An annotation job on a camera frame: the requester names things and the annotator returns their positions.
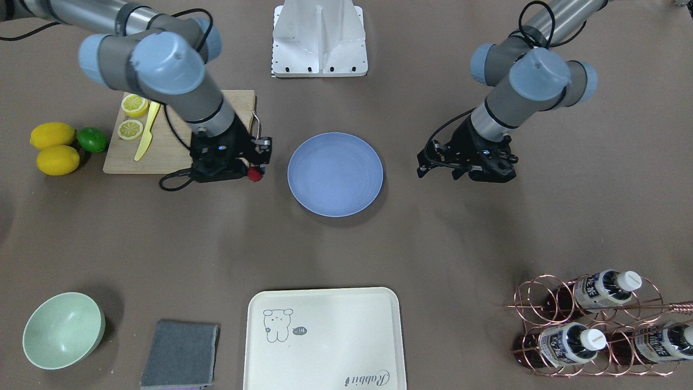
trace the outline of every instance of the robotic arm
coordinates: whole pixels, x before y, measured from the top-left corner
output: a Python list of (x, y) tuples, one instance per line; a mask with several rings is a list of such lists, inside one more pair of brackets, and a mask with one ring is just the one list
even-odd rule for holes
[(608, 0), (554, 0), (502, 44), (485, 44), (474, 53), (475, 80), (495, 87), (453, 133), (447, 144), (429, 139), (417, 159), (420, 178), (435, 167), (465, 173), (474, 181), (506, 183), (516, 177), (518, 158), (510, 150), (510, 132), (538, 111), (569, 107), (589, 99), (597, 89), (597, 73), (585, 62), (564, 61), (551, 52), (568, 34), (601, 10)]
[(97, 83), (173, 107), (192, 130), (191, 180), (255, 181), (272, 139), (250, 135), (204, 64), (221, 39), (211, 20), (187, 20), (121, 0), (0, 0), (0, 22), (39, 17), (93, 31), (80, 47), (82, 70)]

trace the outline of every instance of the black cable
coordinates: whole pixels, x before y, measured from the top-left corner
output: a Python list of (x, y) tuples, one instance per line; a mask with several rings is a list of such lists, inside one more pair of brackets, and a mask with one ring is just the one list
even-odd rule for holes
[(580, 35), (580, 33), (582, 32), (582, 30), (585, 29), (585, 26), (587, 26), (587, 21), (584, 21), (584, 22), (582, 23), (582, 26), (580, 26), (580, 28), (577, 30), (577, 32), (576, 32), (575, 34), (572, 35), (572, 37), (570, 37), (570, 38), (564, 40), (564, 41), (561, 42), (561, 43), (552, 44), (551, 47), (563, 46), (564, 44), (570, 43), (570, 41), (572, 41), (572, 40), (575, 39), (578, 35)]
[[(535, 40), (533, 37), (530, 37), (522, 25), (522, 20), (525, 17), (525, 12), (527, 12), (529, 7), (535, 6), (535, 5), (544, 7), (546, 9), (546, 11), (549, 12), (549, 16), (551, 17), (551, 31), (549, 33), (549, 37), (546, 41), (546, 44), (544, 44), (544, 45), (539, 43), (539, 41)], [(554, 11), (551, 9), (551, 7), (549, 7), (549, 5), (546, 4), (545, 2), (543, 2), (543, 1), (530, 1), (522, 9), (522, 12), (520, 12), (520, 17), (518, 18), (518, 31), (520, 31), (520, 34), (522, 34), (522, 36), (525, 37), (525, 39), (528, 42), (531, 42), (534, 46), (543, 47), (544, 49), (548, 49), (551, 47), (551, 41), (554, 39), (554, 32), (556, 31), (556, 15), (554, 14)]]
[(444, 128), (446, 128), (446, 127), (448, 127), (449, 125), (451, 125), (454, 121), (457, 121), (457, 120), (459, 120), (459, 119), (461, 119), (461, 118), (464, 118), (464, 117), (466, 117), (467, 115), (471, 114), (472, 111), (474, 111), (473, 108), (472, 108), (471, 110), (469, 110), (469, 111), (466, 111), (466, 112), (461, 113), (460, 115), (457, 115), (456, 117), (454, 117), (454, 118), (452, 118), (451, 120), (447, 121), (443, 126), (438, 127), (438, 130), (434, 131), (433, 134), (431, 134), (431, 136), (428, 138), (428, 141), (426, 142), (426, 146), (423, 148), (423, 156), (428, 160), (428, 162), (430, 162), (431, 164), (436, 165), (436, 166), (438, 166), (438, 167), (446, 167), (446, 168), (452, 168), (452, 169), (458, 169), (458, 168), (461, 167), (460, 165), (446, 164), (446, 163), (444, 163), (444, 162), (432, 160), (431, 157), (428, 155), (428, 145), (429, 145), (431, 142), (433, 142), (433, 138), (435, 138), (435, 136), (438, 135), (438, 133), (440, 133), (441, 130), (443, 130)]
[(60, 23), (58, 23), (58, 22), (48, 23), (48, 24), (45, 24), (45, 25), (43, 25), (43, 26), (41, 26), (41, 27), (35, 29), (34, 31), (29, 31), (29, 32), (26, 33), (26, 34), (20, 35), (19, 37), (0, 37), (0, 41), (5, 41), (5, 42), (16, 42), (16, 41), (18, 41), (18, 40), (22, 40), (22, 39), (24, 39), (24, 38), (28, 38), (28, 37), (30, 37), (30, 36), (32, 36), (32, 35), (34, 35), (34, 34), (38, 34), (38, 33), (40, 33), (41, 31), (43, 31), (43, 30), (45, 30), (45, 29), (47, 29), (47, 28), (50, 28), (50, 27), (53, 27), (53, 26), (57, 26), (57, 25), (59, 25), (59, 24), (60, 24)]
[(183, 15), (192, 14), (195, 12), (202, 12), (203, 14), (205, 14), (207, 16), (207, 19), (209, 19), (209, 26), (207, 26), (207, 30), (202, 35), (202, 40), (200, 41), (200, 44), (198, 45), (198, 47), (196, 49), (196, 51), (199, 53), (202, 50), (202, 47), (204, 46), (205, 42), (207, 42), (207, 37), (212, 32), (212, 26), (214, 26), (214, 18), (212, 17), (212, 14), (209, 13), (208, 10), (205, 10), (203, 8), (191, 8), (189, 10), (177, 12), (171, 16), (172, 17), (179, 17), (179, 16), (183, 16)]
[(185, 142), (183, 141), (183, 139), (180, 137), (180, 135), (178, 135), (178, 132), (175, 130), (175, 128), (173, 128), (173, 123), (171, 123), (171, 118), (168, 116), (168, 108), (167, 107), (168, 107), (168, 105), (164, 104), (164, 115), (166, 115), (166, 123), (168, 123), (168, 128), (171, 129), (171, 132), (175, 136), (175, 139), (177, 139), (178, 142), (180, 142), (180, 144), (183, 145), (184, 148), (186, 148), (186, 149), (188, 149), (188, 151), (190, 151), (190, 146), (185, 145)]
[(189, 185), (190, 183), (192, 183), (192, 182), (194, 181), (194, 179), (192, 179), (192, 178), (191, 178), (191, 179), (188, 179), (188, 181), (186, 181), (185, 183), (179, 185), (178, 187), (167, 187), (167, 186), (164, 185), (164, 182), (166, 182), (168, 179), (172, 179), (172, 178), (184, 178), (184, 177), (189, 177), (189, 176), (190, 176), (190, 171), (191, 171), (190, 168), (185, 168), (185, 169), (181, 169), (181, 170), (176, 171), (176, 172), (169, 173), (168, 175), (165, 175), (163, 178), (161, 178), (161, 179), (159, 180), (159, 188), (161, 188), (161, 189), (164, 190), (164, 191), (175, 192), (175, 191), (179, 191), (179, 190), (181, 190), (181, 189), (184, 189), (185, 187), (188, 187), (188, 185)]
[(527, 39), (522, 35), (520, 35), (520, 36), (515, 35), (515, 34), (519, 34), (519, 33), (520, 33), (520, 30), (515, 30), (512, 33), (510, 33), (510, 35), (508, 35), (508, 37), (515, 36), (516, 38), (518, 38), (519, 40), (522, 40), (525, 44), (527, 44), (527, 46), (529, 46), (531, 49), (536, 47), (536, 41), (535, 40)]

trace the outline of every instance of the wooden cutting board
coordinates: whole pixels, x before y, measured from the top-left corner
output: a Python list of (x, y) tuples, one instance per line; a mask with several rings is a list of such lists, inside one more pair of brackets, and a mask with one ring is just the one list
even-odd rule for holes
[[(245, 124), (245, 127), (250, 130), (253, 111), (255, 110), (255, 91), (252, 90), (234, 90), (223, 91), (226, 99), (231, 103), (231, 106), (236, 111), (240, 120)], [(142, 156), (140, 161), (134, 160), (134, 154), (137, 152), (141, 137), (131, 140), (124, 140), (118, 137), (118, 125), (126, 119), (137, 119), (146, 124), (147, 114), (141, 117), (130, 118), (125, 115), (122, 108), (119, 108), (118, 117), (111, 137), (111, 143), (108, 146), (106, 161), (103, 165), (105, 173), (155, 173), (166, 174), (177, 171), (179, 169), (190, 168), (192, 159), (175, 136), (171, 132), (166, 123), (164, 108), (159, 110), (157, 118), (152, 126), (152, 143), (147, 149), (147, 153)], [(191, 130), (190, 127), (175, 113), (171, 108), (168, 109), (169, 117), (173, 127), (178, 132), (178, 135), (183, 139), (186, 145), (190, 145)]]

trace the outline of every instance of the yellow lemon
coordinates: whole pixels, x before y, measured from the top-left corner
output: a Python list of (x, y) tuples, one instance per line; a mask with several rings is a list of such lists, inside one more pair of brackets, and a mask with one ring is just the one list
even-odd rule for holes
[(121, 108), (128, 116), (141, 117), (149, 108), (149, 100), (136, 94), (129, 94), (121, 102)]
[(144, 126), (136, 119), (128, 119), (118, 126), (118, 136), (122, 139), (135, 139), (142, 134)]
[(80, 165), (80, 154), (66, 145), (50, 146), (36, 157), (36, 167), (51, 176), (67, 175)]
[(55, 145), (70, 145), (75, 141), (75, 133), (69, 124), (48, 122), (31, 131), (29, 143), (39, 150)]

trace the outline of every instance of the gray cloth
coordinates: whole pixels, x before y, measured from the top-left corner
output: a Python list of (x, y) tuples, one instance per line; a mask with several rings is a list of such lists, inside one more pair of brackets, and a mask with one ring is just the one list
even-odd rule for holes
[(142, 373), (141, 389), (209, 386), (219, 327), (213, 324), (161, 320), (157, 323)]

